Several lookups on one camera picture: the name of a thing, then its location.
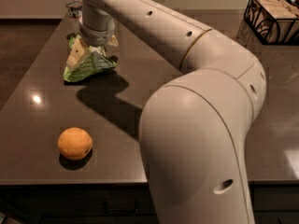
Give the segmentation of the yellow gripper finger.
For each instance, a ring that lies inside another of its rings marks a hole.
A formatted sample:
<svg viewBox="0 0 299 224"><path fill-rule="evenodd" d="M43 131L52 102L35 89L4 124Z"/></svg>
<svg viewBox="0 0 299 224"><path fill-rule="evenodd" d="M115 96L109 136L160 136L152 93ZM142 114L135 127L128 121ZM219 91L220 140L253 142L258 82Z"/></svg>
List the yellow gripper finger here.
<svg viewBox="0 0 299 224"><path fill-rule="evenodd" d="M71 51L66 61L67 68L74 71L90 55L91 51L84 40L81 37L76 37L72 42Z"/></svg>
<svg viewBox="0 0 299 224"><path fill-rule="evenodd" d="M110 40L107 43L112 47L117 47L119 45L118 39L114 35L110 38Z"/></svg>

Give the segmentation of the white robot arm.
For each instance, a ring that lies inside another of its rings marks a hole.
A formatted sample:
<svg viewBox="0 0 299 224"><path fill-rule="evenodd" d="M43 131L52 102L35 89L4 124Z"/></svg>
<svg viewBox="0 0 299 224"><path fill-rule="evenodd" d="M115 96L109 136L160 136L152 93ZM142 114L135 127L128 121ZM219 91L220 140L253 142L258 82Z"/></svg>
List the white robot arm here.
<svg viewBox="0 0 299 224"><path fill-rule="evenodd" d="M160 224L255 224L245 141L266 94L259 60L151 0L82 1L80 32L88 44L106 44L119 22L182 74L151 95L139 122Z"/></svg>

